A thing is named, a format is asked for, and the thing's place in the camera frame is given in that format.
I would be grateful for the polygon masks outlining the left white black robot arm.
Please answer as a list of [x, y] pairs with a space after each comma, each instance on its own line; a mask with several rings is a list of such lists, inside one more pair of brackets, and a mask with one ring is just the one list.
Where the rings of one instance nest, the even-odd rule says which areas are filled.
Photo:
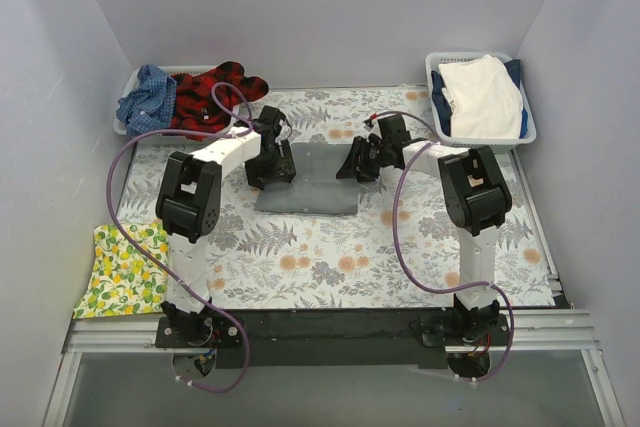
[[199, 299], [210, 298], [206, 237], [221, 215], [222, 183], [240, 166], [253, 188], [291, 183], [296, 176], [293, 155], [289, 141], [279, 138], [287, 124], [284, 113], [267, 106], [252, 122], [252, 132], [246, 133], [246, 124], [239, 121], [227, 138], [192, 153], [174, 152], [167, 161], [156, 215], [168, 234], [171, 269], [178, 278], [169, 281], [161, 309], [168, 319], [165, 332], [181, 344], [220, 344], [222, 325]]

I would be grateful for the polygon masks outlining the grey long sleeve shirt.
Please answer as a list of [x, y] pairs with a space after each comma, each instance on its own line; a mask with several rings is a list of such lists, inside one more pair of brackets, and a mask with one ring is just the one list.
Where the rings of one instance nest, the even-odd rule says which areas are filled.
[[290, 183], [266, 186], [258, 195], [256, 211], [328, 216], [358, 213], [357, 181], [336, 178], [350, 151], [349, 145], [297, 142], [291, 150], [296, 176]]

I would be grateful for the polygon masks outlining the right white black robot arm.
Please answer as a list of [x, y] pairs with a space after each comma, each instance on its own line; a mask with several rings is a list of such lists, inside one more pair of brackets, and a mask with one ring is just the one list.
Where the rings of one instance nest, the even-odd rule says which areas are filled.
[[[369, 183], [383, 168], [402, 171], [392, 206], [392, 236], [401, 269], [419, 289], [453, 296], [452, 309], [436, 326], [438, 334], [475, 344], [498, 325], [498, 299], [506, 297], [494, 282], [495, 255], [499, 228], [512, 208], [512, 196], [494, 153], [488, 146], [453, 148], [414, 139], [399, 114], [374, 116], [366, 124], [372, 126], [374, 122], [380, 133], [356, 136], [336, 177]], [[460, 284], [455, 287], [434, 289], [420, 283], [401, 253], [398, 207], [410, 171], [440, 180], [446, 212], [458, 231]]]

